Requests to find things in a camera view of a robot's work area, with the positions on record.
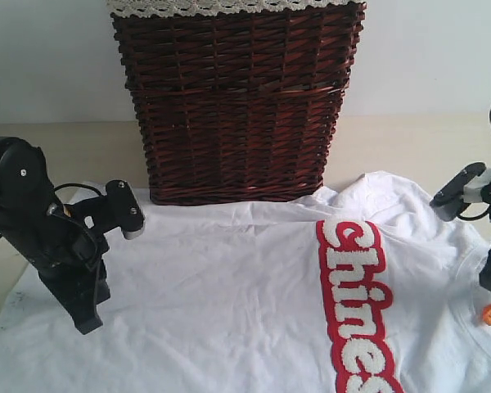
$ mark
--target white t-shirt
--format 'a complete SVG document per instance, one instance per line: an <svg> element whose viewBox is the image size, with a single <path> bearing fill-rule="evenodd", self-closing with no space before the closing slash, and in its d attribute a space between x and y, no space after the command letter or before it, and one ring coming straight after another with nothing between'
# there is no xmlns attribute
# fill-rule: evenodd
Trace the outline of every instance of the white t-shirt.
<svg viewBox="0 0 491 393"><path fill-rule="evenodd" d="M291 203L144 201L145 234L108 237L103 327L82 336L26 270L0 393L491 392L489 244L429 200L378 172Z"/></svg>

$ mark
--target brown wicker basket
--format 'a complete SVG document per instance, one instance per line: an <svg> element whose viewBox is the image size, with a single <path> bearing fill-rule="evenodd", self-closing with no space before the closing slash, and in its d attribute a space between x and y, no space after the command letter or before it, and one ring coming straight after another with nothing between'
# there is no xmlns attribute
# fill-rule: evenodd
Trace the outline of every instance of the brown wicker basket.
<svg viewBox="0 0 491 393"><path fill-rule="evenodd" d="M151 200L289 201L321 187L364 10L112 14Z"/></svg>

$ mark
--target white wall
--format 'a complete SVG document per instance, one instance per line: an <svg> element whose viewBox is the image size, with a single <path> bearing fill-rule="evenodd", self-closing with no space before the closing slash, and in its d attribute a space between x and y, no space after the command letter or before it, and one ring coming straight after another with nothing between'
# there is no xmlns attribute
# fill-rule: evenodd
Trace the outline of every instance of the white wall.
<svg viewBox="0 0 491 393"><path fill-rule="evenodd" d="M343 115L486 111L491 0L368 0ZM0 123L133 120L103 0L0 0Z"/></svg>

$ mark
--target beige table surface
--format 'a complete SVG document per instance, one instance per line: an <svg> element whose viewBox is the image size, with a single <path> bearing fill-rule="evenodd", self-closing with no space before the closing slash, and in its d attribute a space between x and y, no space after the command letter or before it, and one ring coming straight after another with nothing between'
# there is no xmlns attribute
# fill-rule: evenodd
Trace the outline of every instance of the beige table surface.
<svg viewBox="0 0 491 393"><path fill-rule="evenodd" d="M55 184L123 178L134 187L146 186L136 123L0 125L0 135L18 136L40 146ZM418 182L432 194L474 161L491 167L487 113L342 117L325 184L340 191L361 174L385 170ZM72 194L68 190L60 195L67 199ZM475 225L482 236L491 238L487 219ZM0 309L24 268L20 255L1 240Z"/></svg>

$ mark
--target lace trim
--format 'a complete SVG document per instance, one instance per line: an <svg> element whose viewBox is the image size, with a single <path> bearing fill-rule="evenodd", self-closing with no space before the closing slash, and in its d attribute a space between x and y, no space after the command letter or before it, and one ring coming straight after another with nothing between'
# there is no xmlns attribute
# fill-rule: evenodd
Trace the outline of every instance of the lace trim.
<svg viewBox="0 0 491 393"><path fill-rule="evenodd" d="M366 0L107 0L111 12L118 16L149 17L216 16L222 12L235 14L240 11L261 12L303 10L306 7L325 7L329 4L345 5L348 2Z"/></svg>

